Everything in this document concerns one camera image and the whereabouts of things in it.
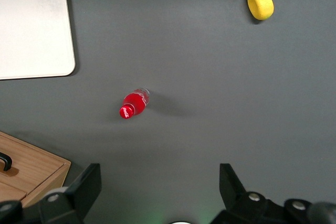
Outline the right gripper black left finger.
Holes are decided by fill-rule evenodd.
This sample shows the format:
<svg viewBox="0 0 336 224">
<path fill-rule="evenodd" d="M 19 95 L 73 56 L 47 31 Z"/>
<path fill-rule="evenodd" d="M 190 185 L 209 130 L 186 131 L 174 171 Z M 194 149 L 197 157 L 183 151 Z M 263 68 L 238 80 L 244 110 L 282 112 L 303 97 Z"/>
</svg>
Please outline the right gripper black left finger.
<svg viewBox="0 0 336 224">
<path fill-rule="evenodd" d="M 68 187 L 53 189 L 24 208 L 23 223 L 84 223 L 100 192 L 100 164 L 92 163 Z"/>
</svg>

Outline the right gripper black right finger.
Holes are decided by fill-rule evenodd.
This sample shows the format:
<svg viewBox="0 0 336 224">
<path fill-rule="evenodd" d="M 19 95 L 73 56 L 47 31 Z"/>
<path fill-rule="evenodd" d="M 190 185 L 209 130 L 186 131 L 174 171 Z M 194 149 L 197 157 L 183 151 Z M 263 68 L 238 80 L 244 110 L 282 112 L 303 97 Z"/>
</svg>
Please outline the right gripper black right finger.
<svg viewBox="0 0 336 224">
<path fill-rule="evenodd" d="M 220 164 L 219 191 L 225 209 L 212 223 L 289 223 L 284 207 L 247 191 L 230 164 Z"/>
</svg>

